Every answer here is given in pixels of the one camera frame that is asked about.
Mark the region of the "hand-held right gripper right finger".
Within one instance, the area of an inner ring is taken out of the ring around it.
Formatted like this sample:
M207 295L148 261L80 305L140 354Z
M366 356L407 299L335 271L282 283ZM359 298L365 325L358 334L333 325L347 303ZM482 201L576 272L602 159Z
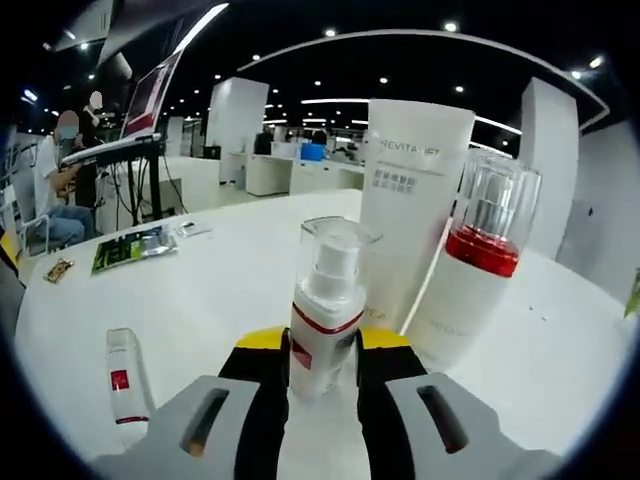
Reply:
M363 327L356 344L357 415L372 478L552 478L556 455L509 439L490 406L427 372L405 337Z

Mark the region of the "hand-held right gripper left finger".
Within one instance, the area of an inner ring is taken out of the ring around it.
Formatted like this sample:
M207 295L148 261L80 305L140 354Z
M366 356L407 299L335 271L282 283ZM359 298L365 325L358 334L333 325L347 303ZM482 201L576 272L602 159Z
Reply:
M92 463L99 479L274 479L289 416L289 330L253 331L215 376L151 414L146 435Z

